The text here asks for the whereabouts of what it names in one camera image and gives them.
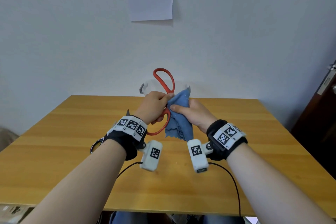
wristband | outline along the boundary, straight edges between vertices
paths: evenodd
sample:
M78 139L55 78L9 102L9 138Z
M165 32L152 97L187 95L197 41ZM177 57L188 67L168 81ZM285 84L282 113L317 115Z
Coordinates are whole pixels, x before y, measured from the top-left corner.
M126 151L126 160L137 156L137 149L143 148L147 124L136 116L123 116L106 133L104 141L112 139Z
M246 134L225 120L217 120L211 124L207 129L207 136L209 141L216 146L214 152L209 155L213 160L223 158L226 160L240 144L247 143Z

person's right thumb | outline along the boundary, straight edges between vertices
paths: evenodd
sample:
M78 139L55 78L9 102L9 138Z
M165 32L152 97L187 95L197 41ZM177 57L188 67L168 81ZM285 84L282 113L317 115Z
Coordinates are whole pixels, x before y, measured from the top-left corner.
M170 110L172 110L174 112L177 112L177 113L181 113L183 115L186 114L188 109L189 109L188 107L183 107L183 106L180 106L180 105L171 105L170 106Z

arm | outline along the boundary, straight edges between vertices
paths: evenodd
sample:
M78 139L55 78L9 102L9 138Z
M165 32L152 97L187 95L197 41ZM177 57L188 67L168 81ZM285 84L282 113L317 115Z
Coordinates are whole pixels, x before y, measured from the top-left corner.
M135 112L146 124L159 117L174 94L150 92ZM96 223L126 158L124 148L106 140L71 171L23 220L30 223Z
M206 133L218 120L195 99L190 107L172 105L172 111L183 114ZM241 188L261 223L335 223L296 185L268 164L247 144L239 145L227 158Z

person's left hand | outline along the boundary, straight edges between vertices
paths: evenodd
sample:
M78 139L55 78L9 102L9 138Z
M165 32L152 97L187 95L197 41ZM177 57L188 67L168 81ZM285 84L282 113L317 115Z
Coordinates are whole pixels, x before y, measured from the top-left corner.
M147 125L149 123L154 124L163 120L163 116L160 116L165 109L168 100L174 96L174 93L165 94L159 91L151 91L147 94L134 113L134 116L139 117Z

person's left arm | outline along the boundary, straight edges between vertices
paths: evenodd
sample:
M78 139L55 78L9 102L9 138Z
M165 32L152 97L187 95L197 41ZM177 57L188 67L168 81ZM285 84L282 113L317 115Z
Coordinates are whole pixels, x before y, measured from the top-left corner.
M146 124L159 117L173 94L150 92L134 113ZM96 223L124 164L126 151L106 140L52 189L23 220L29 223Z

